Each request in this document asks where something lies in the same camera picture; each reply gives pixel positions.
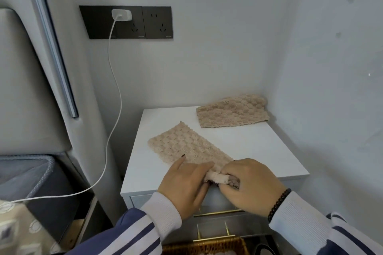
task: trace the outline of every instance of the beaded bracelet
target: beaded bracelet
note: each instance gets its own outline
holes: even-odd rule
[[[287,190],[285,190],[283,192],[283,194],[281,195],[281,197],[276,201],[274,207],[271,209],[270,211],[270,214],[268,214],[268,222],[270,223],[271,220],[273,219],[274,217],[274,214],[275,212],[277,211],[277,209],[280,207],[280,205],[283,203],[283,201],[287,198],[287,196],[291,193],[291,189],[288,188]]]

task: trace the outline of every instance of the striped sleeve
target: striped sleeve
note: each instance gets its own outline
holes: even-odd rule
[[[181,227],[181,217],[163,195],[154,193],[142,210],[129,209],[116,226],[81,243],[69,255],[160,255],[161,240]]]
[[[382,255],[383,247],[371,240],[365,234],[347,224],[338,213],[326,216],[331,219],[332,228],[329,230],[326,245],[318,255],[348,254],[348,255]]]
[[[270,222],[302,255],[383,255],[383,247],[338,213],[327,217],[291,192]]]

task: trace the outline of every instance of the white phone charger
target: white phone charger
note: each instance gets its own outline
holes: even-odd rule
[[[112,9],[112,16],[115,21],[132,20],[132,12],[127,9]]]

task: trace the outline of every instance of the knitted cloth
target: knitted cloth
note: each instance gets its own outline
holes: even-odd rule
[[[198,121],[203,128],[240,126],[269,120],[266,100],[257,95],[225,98],[197,108]]]
[[[219,173],[223,166],[233,159],[182,121],[172,129],[151,138],[148,144],[168,164],[173,164],[184,154],[189,163],[200,164],[213,161],[214,166],[208,171],[204,180],[239,187],[239,181],[236,178]]]

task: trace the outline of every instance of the left hand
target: left hand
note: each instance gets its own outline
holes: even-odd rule
[[[194,214],[202,204],[209,184],[202,183],[213,162],[182,164],[185,157],[173,163],[162,180],[157,192],[166,196],[175,206],[182,220]]]

